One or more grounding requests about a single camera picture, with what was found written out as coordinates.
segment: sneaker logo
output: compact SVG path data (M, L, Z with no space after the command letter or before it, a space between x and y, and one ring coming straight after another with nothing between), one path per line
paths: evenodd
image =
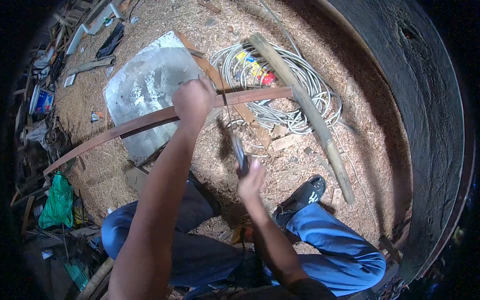
M315 192L312 192L312 195L310 196L310 198L308 198L308 204L317 202L317 201L318 201L317 194Z

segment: blue jeans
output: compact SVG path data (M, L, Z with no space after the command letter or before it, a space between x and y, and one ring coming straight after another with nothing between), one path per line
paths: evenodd
M113 259L127 238L136 207L137 202L124 205L103 222L103 246ZM204 287L232 278L231 274L238 273L239 268L245 276L254 274L254 253L206 236L188 234L212 215L207 201L188 181L173 239L170 285ZM308 276L325 284L336 296L370 288L385 273L383 255L317 203L298 211L287 229L320 252L300 254L300 263ZM264 271L275 284L268 268Z

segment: black sneaker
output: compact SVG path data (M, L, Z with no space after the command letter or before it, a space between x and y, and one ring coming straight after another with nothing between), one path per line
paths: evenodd
M213 196L211 192L209 192L203 184L199 182L199 180L195 177L192 171L188 172L188 181L190 181L193 186L197 189L197 191L207 200L208 204L212 208L213 216L219 216L222 214L222 206L220 202Z
M273 213L273 221L280 227L287 227L288 221L299 210L314 202L319 202L326 188L325 179L314 175L302 184L283 204Z

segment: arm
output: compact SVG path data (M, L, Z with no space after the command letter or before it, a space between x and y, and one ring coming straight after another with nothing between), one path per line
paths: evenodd
M153 299L165 295L177 212L193 149L215 92L208 79L183 83L173 95L177 130L156 160L140 193L128 237L110 278L110 299Z
M239 181L238 193L253 223L255 251L260 253L278 282L288 288L308 275L301 268L295 249L264 209L259 195L264 176L265 168L254 160L248 175Z

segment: ground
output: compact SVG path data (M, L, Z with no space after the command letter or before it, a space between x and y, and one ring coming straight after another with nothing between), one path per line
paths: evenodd
M126 16L135 2L130 3ZM260 32L280 47L292 50L277 24L247 8L246 3L259 4L257 1L212 0L210 3L222 12L215 15L195 0L140 0L132 12L132 17L138 16L140 20L134 24L124 22L124 37L114 52L117 61L113 73L142 48L172 29L184 33L208 57L216 50L245 41L255 32ZM246 152L266 156L261 158L267 168L261 195L265 206L269 211L274 210L310 176L321 174L327 181L327 190L321 201L335 217L373 245L378 246L377 239L381 234L401 242L400 236L402 233L405 236L407 230L398 233L394 229L409 217L412 169L407 135L388 84L363 50L313 6L302 1L266 3L292 35L303 57L331 82L343 98L342 119L355 132L335 125L338 138L332 134L340 152L343 152L342 146L345 149L346 155L342 157L356 202L348 205L341 199L332 203L333 190L338 188L338 184L322 166L314 164L317 159L314 155L304 152L310 147L327 160L314 133L303 136L300 143L274 153L250 146L259 144L258 140L246 125L235 126L234 129L244 140ZM205 25L208 19L214 19L215 23ZM65 69L92 60L115 24L102 28L95 36L84 37L77 51L69 57ZM228 25L239 34L236 36L228 32ZM80 73L74 84L68 87L63 87L65 71L59 78L55 106L75 144L113 127L108 118L90 122L92 110L105 113L107 110L102 95L108 82L106 71L96 69ZM214 123L200 133L193 154L192 171L218 197L224 208L222 216L203 223L196 232L230 242L239 201L236 197L237 178L233 171L235 158L231 149L223 143L222 128L228 123L227 114L223 116L220 123ZM108 209L114 210L137 199L138 193L126 183L125 171L133 163L120 138L106 142L81 157L86 169L82 170L77 160L66 175L97 223L101 224ZM299 253L316 253L304 243L295 247Z

